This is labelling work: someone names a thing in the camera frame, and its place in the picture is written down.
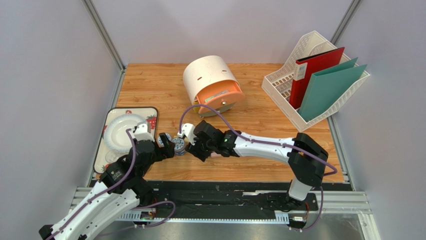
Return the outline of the round drawer storage box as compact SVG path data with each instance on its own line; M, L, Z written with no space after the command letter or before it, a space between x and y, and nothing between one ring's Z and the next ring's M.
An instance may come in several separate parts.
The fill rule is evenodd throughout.
M191 62L185 68L182 79L192 105L203 104L223 113L246 99L232 71L217 55L204 56ZM229 92L205 102L206 98L224 90Z

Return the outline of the red file folder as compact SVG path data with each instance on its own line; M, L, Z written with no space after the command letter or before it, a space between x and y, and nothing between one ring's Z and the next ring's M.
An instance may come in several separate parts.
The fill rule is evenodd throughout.
M345 47L340 47L296 60L288 100L294 109L301 106L312 74L338 65L344 50Z

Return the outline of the teal file folder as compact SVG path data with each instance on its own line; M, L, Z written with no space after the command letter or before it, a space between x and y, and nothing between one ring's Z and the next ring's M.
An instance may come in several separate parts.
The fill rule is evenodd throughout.
M326 112L363 74L367 64L356 65L357 58L311 75L299 115L310 122Z

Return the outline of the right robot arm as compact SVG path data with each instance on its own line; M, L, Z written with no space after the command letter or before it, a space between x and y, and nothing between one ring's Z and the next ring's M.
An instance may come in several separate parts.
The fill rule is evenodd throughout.
M309 191L322 185L329 157L323 147L302 132L293 138L268 138L231 129L222 132L203 120L198 125L183 123L178 136L189 140L185 150L203 162L217 154L225 158L258 157L289 165L294 179L284 200L275 204L283 212L306 205Z

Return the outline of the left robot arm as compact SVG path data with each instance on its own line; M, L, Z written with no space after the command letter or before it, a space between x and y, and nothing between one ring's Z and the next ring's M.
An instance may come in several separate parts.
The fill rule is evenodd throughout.
M155 210L154 190L144 179L156 162L173 158L175 143L165 133L163 146L152 140L131 138L127 155L112 163L87 196L59 222L44 225L38 232L43 240L94 240L106 227L130 210Z

